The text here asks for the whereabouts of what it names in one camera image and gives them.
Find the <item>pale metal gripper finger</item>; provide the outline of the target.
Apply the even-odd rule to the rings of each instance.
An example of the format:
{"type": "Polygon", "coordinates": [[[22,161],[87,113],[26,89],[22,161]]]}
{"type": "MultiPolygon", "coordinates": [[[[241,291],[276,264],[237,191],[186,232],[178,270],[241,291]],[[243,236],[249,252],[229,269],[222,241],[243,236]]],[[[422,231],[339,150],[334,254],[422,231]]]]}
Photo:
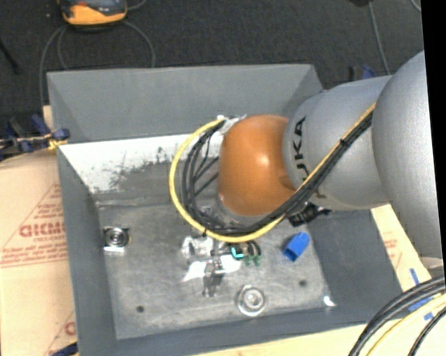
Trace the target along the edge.
{"type": "Polygon", "coordinates": [[[223,266],[219,263],[207,263],[203,275],[203,296],[214,297],[224,276],[223,266]]]}
{"type": "Polygon", "coordinates": [[[213,240],[210,237],[201,239],[191,239],[188,242],[190,258],[209,258],[213,251],[213,240]]]}

